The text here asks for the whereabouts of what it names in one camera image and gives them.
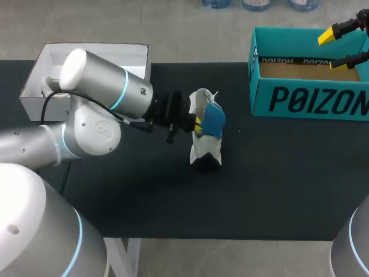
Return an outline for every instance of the gray floor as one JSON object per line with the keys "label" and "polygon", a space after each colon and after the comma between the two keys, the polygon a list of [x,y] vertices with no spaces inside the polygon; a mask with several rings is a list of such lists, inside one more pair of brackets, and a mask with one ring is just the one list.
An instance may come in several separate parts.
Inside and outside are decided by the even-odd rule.
{"label": "gray floor", "polygon": [[145,239],[138,277],[329,277],[331,244]]}
{"label": "gray floor", "polygon": [[[253,26],[326,28],[368,0],[322,0],[299,13],[204,10],[199,0],[0,0],[0,59],[35,59],[45,42],[140,42],[153,62],[247,61]],[[329,276],[330,242],[145,239],[140,277]]]}
{"label": "gray floor", "polygon": [[299,13],[272,0],[263,13],[199,8],[199,0],[0,0],[0,58],[34,59],[45,42],[140,42],[153,62],[247,61],[255,25],[328,27],[367,0],[321,0]]}

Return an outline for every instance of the bottle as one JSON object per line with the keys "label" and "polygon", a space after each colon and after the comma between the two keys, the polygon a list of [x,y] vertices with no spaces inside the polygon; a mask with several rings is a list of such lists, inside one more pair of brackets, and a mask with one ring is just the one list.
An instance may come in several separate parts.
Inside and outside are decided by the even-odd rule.
{"label": "bottle", "polygon": [[241,0],[241,5],[247,10],[262,12],[269,8],[271,2],[272,0]]}
{"label": "bottle", "polygon": [[319,0],[288,0],[288,3],[295,10],[302,12],[315,10],[319,6]]}
{"label": "bottle", "polygon": [[204,7],[213,9],[225,9],[232,5],[232,0],[201,0]]}

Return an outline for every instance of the black table surface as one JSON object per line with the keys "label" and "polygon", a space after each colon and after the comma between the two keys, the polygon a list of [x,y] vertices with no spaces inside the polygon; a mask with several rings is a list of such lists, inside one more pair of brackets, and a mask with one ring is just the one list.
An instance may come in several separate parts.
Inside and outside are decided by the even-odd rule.
{"label": "black table surface", "polygon": [[[30,125],[18,94],[32,62],[0,62],[0,128]],[[191,135],[123,127],[103,157],[41,172],[105,237],[332,240],[369,193],[366,122],[253,117],[246,63],[153,64],[158,92],[219,91],[223,166],[194,171]],[[9,119],[16,113],[16,119]]]}

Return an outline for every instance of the white shoe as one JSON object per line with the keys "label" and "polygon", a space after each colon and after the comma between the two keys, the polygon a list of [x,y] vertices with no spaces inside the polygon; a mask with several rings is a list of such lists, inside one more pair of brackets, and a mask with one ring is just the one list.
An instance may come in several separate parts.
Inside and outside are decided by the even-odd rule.
{"label": "white shoe", "polygon": [[[221,130],[225,122],[225,116],[221,107],[215,102],[216,94],[212,94],[206,88],[200,88],[190,95],[189,113],[196,114],[198,121],[207,125],[211,124],[217,130],[210,132],[208,128],[196,126],[195,131],[192,132],[193,145],[190,163],[201,169],[213,170],[221,166]],[[205,110],[209,103],[211,103],[212,108],[216,107],[215,110],[218,114],[215,116],[216,118],[205,117],[206,122],[203,122]]]}
{"label": "white shoe", "polygon": [[[60,89],[59,80],[53,79],[49,76],[44,76],[41,81],[41,93],[44,97],[48,97],[57,89]],[[68,98],[68,93],[55,94],[52,98]]]}

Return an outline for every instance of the white box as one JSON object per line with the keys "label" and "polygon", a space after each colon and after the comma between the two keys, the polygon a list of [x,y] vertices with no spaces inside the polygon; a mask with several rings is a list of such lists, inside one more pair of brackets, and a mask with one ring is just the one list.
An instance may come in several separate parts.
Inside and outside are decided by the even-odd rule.
{"label": "white box", "polygon": [[[31,121],[40,121],[45,101],[41,94],[44,76],[59,79],[64,60],[76,48],[98,55],[129,72],[150,81],[149,47],[144,44],[119,43],[47,43],[42,49],[21,91],[20,100]],[[70,98],[49,101],[45,121],[65,121],[69,113]]]}

